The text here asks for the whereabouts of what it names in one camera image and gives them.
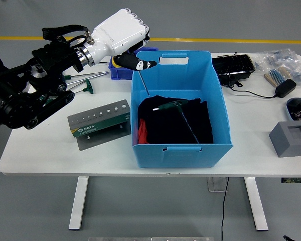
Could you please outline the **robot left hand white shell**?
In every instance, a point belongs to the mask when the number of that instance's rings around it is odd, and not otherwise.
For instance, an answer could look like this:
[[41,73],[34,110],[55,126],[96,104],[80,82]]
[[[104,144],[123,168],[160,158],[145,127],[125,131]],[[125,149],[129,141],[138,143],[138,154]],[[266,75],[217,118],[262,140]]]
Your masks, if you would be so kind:
[[153,68],[156,61],[141,60],[133,52],[149,41],[149,27],[129,9],[120,9],[94,28],[94,44],[86,44],[89,63],[112,56],[116,65],[134,71]]

